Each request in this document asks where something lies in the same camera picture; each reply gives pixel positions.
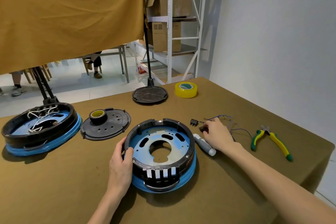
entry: blue rubber ring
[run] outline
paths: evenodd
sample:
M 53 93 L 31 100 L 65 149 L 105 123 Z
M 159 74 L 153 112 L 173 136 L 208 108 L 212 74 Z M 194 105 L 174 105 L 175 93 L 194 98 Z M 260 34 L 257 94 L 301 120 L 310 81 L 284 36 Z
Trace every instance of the blue rubber ring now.
M 78 115 L 78 120 L 77 120 L 76 124 L 68 132 L 66 132 L 64 135 L 60 136 L 59 138 L 57 138 L 55 140 L 52 140 L 49 143 L 46 143 L 43 147 L 41 147 L 39 149 L 27 151 L 23 148 L 13 148 L 9 144 L 6 143 L 6 150 L 10 154 L 12 154 L 14 156 L 19 156 L 19 157 L 32 156 L 32 155 L 41 154 L 41 153 L 53 150 L 53 149 L 57 148 L 58 146 L 64 144 L 66 141 L 68 141 L 69 139 L 71 139 L 72 137 L 74 137 L 77 134 L 77 132 L 81 128 L 81 124 L 82 124 L 81 116 L 79 116 L 78 113 L 77 113 L 77 115 Z
M 196 169 L 196 150 L 195 150 L 195 153 L 194 153 L 194 159 L 192 160 L 191 166 L 189 167 L 188 171 L 180 177 L 180 182 L 177 184 L 176 187 L 174 187 L 173 189 L 171 189 L 169 191 L 166 191 L 166 192 L 174 191 L 175 189 L 178 189 L 178 188 L 182 187 L 184 184 L 186 184 L 191 179 L 191 177 L 194 175 L 195 169 Z M 145 192 L 166 193 L 166 192 L 155 192 L 155 191 L 152 191 L 152 190 L 146 188 L 145 185 L 144 185 L 144 181 L 142 179 L 136 177 L 135 175 L 132 175 L 132 184 L 136 188 L 141 189 Z

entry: floor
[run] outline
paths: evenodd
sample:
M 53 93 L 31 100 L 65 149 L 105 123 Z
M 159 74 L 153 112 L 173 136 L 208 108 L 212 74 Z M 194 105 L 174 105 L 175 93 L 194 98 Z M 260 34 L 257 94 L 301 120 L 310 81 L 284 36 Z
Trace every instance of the floor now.
M 129 83 L 121 72 L 119 55 L 103 56 L 102 79 L 95 79 L 93 72 L 89 75 L 82 59 L 64 60 L 56 66 L 48 64 L 51 75 L 49 85 L 61 102 L 76 103 L 89 99 L 101 98 L 114 94 L 133 91 L 145 86 L 147 78 L 137 81 L 134 53 L 130 48 L 125 49 Z M 0 87 L 4 95 L 0 96 L 0 117 L 15 115 L 35 106 L 42 105 L 42 95 L 34 82 L 29 84 L 22 75 L 21 85 L 27 92 L 17 97 L 11 97 L 13 81 L 10 74 L 0 75 Z

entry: cardboard box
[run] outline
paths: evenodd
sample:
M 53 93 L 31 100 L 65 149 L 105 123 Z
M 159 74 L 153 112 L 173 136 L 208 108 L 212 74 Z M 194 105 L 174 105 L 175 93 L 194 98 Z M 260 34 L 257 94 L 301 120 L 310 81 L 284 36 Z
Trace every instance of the cardboard box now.
M 149 29 L 147 28 L 148 44 L 153 45 L 152 24 L 151 24 L 151 23 L 148 23 L 148 27 L 149 27 Z M 143 35 L 143 38 L 142 38 L 142 39 L 139 39 L 139 43 L 140 43 L 140 44 L 143 44 L 143 45 L 146 45 L 146 42 L 145 42 L 145 35 Z
M 190 16 L 191 0 L 173 0 L 173 17 Z M 168 0 L 148 0 L 147 13 L 149 16 L 167 16 Z
M 172 37 L 181 37 L 181 22 L 173 22 Z M 154 52 L 168 51 L 168 28 L 166 22 L 153 22 L 153 47 Z M 181 40 L 173 40 L 172 51 L 181 51 Z

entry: hand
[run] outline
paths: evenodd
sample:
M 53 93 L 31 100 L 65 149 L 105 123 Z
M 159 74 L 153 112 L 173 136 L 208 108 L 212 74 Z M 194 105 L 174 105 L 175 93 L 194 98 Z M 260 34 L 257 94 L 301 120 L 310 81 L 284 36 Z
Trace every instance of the hand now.
M 215 118 L 214 121 L 208 120 L 204 123 L 204 126 L 209 129 L 209 133 L 206 131 L 203 132 L 204 139 L 212 148 L 224 152 L 229 147 L 235 145 L 228 128 L 218 118 Z
M 107 194 L 117 194 L 123 198 L 132 181 L 133 169 L 133 148 L 129 147 L 125 153 L 124 160 L 121 151 L 126 137 L 121 139 L 115 146 L 114 153 L 110 160 L 110 177 L 108 178 Z

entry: pliers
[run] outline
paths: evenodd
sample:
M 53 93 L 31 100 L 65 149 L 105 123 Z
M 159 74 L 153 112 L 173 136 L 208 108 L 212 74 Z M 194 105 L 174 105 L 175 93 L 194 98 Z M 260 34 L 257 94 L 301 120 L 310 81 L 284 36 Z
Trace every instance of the pliers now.
M 256 142 L 265 133 L 270 137 L 270 139 L 273 142 L 276 143 L 276 145 L 279 146 L 279 148 L 282 150 L 282 152 L 285 155 L 285 157 L 287 158 L 287 160 L 290 161 L 290 162 L 292 162 L 293 161 L 293 157 L 289 153 L 289 151 L 287 150 L 286 146 L 278 139 L 278 137 L 277 137 L 277 135 L 275 133 L 270 132 L 270 128 L 269 127 L 265 128 L 263 125 L 261 125 L 261 130 L 257 130 L 257 134 L 252 139 L 251 150 L 253 150 L 253 151 L 257 150 Z

